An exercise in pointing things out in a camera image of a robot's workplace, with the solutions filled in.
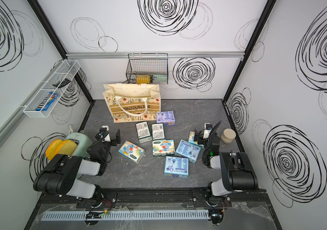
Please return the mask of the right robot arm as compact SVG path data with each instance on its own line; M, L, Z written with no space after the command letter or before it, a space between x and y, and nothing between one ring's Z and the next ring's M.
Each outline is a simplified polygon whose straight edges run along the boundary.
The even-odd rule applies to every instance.
M225 196L231 193L255 191L258 179L245 152L221 152L216 125L206 123L198 134L198 144L204 146L202 162L212 169L220 169L221 179L209 184L213 196Z

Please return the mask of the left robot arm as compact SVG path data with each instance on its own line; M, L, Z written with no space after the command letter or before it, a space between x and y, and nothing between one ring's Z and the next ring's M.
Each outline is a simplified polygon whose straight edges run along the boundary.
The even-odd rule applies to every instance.
M33 189L51 195L102 200L101 188L77 179L77 175L104 174L110 162L108 157L111 155L111 148L121 143L120 130L113 139L109 135L105 126L100 128L95 135L96 142L86 149L88 158L57 154L35 178Z

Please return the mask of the floral canvas tote bag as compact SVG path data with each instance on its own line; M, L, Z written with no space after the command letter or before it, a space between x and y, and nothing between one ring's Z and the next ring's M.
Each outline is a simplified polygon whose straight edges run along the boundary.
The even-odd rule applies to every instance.
M156 84L105 84L103 96L115 123L155 121L161 111Z

